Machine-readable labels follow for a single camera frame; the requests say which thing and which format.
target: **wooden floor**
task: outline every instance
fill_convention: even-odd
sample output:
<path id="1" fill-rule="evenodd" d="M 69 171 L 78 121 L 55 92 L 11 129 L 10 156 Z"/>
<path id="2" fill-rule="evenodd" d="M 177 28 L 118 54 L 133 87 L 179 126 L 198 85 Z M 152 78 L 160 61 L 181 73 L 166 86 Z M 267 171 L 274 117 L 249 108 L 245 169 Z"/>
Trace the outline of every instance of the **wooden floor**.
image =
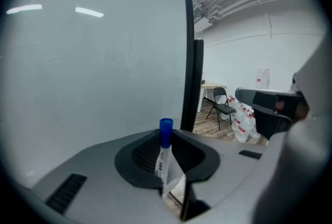
<path id="1" fill-rule="evenodd" d="M 200 135 L 205 135 L 208 137 L 214 137 L 224 141 L 236 141 L 234 137 L 234 131 L 231 128 L 231 124 L 228 121 L 220 123 L 220 130 L 218 126 L 217 114 L 210 114 L 209 118 L 206 117 L 211 110 L 212 103 L 203 100 L 202 102 L 201 112 L 197 113 L 195 126 L 193 127 L 193 132 Z M 267 139 L 265 137 L 261 137 L 260 139 L 253 139 L 249 136 L 246 144 L 257 144 L 257 145 L 266 145 Z"/>
<path id="2" fill-rule="evenodd" d="M 229 120 L 220 123 L 220 130 L 219 130 L 217 114 L 210 114 L 209 118 L 206 119 L 206 117 L 209 114 L 209 111 L 211 110 L 212 103 L 207 100 L 203 100 L 202 105 L 203 107 L 201 109 L 201 112 L 197 113 L 196 115 L 193 132 L 208 137 L 214 137 L 219 140 L 236 141 L 236 138 L 234 137 L 234 131 L 231 128 Z M 253 139 L 249 136 L 246 144 L 266 145 L 267 142 L 268 142 L 267 139 L 263 136 L 260 139 Z M 185 183 L 186 179 L 184 176 L 180 180 L 178 185 L 175 187 L 175 189 L 172 190 L 172 194 L 176 196 L 176 198 L 179 199 L 181 202 L 183 202 L 184 199 Z M 163 200 L 166 206 L 172 211 L 172 213 L 175 216 L 180 217 L 182 209 L 181 206 L 179 206 L 179 204 L 176 203 L 175 200 L 169 194 L 165 198 L 163 198 Z"/>

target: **marker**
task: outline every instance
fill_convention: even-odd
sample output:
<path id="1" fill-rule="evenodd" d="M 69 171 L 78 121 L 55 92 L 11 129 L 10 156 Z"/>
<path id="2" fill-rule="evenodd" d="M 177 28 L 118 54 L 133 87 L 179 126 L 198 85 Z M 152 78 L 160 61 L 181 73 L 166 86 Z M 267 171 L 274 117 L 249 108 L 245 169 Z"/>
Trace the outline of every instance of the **marker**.
<path id="1" fill-rule="evenodd" d="M 162 186 L 167 184 L 169 158 L 171 152 L 171 135 L 173 130 L 173 120 L 163 118 L 159 123 L 160 130 L 160 155 L 157 162 L 158 164 L 158 177 L 162 180 Z"/>

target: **black cushion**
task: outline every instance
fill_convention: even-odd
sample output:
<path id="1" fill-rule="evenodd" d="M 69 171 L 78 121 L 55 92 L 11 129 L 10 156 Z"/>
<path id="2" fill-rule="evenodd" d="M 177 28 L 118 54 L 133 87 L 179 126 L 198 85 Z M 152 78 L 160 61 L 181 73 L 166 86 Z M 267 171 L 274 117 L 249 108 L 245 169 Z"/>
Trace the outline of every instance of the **black cushion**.
<path id="1" fill-rule="evenodd" d="M 223 114 L 232 114 L 235 113 L 235 109 L 226 105 L 226 104 L 216 104 L 213 105 L 213 108 L 217 108 L 220 110 Z"/>

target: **blue marker cap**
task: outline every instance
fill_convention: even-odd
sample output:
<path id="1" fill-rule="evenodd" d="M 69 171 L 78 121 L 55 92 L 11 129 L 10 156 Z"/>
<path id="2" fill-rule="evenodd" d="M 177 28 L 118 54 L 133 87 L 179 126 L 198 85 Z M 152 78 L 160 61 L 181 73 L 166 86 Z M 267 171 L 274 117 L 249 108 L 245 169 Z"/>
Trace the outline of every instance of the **blue marker cap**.
<path id="1" fill-rule="evenodd" d="M 160 130 L 160 146 L 162 148 L 169 148 L 171 146 L 173 120 L 169 118 L 162 118 L 159 123 L 159 130 Z"/>

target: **black vent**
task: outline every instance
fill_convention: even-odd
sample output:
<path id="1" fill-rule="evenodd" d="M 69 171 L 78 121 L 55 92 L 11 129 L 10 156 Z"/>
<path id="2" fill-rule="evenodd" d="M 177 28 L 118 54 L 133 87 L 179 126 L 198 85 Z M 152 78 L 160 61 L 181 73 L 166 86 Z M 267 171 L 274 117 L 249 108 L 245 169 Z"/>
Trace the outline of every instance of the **black vent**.
<path id="1" fill-rule="evenodd" d="M 79 174 L 71 174 L 64 183 L 51 195 L 46 204 L 63 214 L 78 191 L 86 181 L 87 177 Z"/>
<path id="2" fill-rule="evenodd" d="M 256 159 L 256 160 L 259 160 L 261 157 L 261 153 L 257 153 L 257 152 L 253 152 L 253 151 L 249 151 L 249 150 L 241 150 L 239 152 L 239 154 L 249 157 L 249 158 Z"/>
<path id="3" fill-rule="evenodd" d="M 172 136 L 171 143 L 172 153 L 184 173 L 204 161 L 204 151 L 183 138 Z"/>
<path id="4" fill-rule="evenodd" d="M 131 159 L 141 170 L 154 174 L 159 153 L 160 139 L 154 136 L 136 147 L 131 153 Z"/>

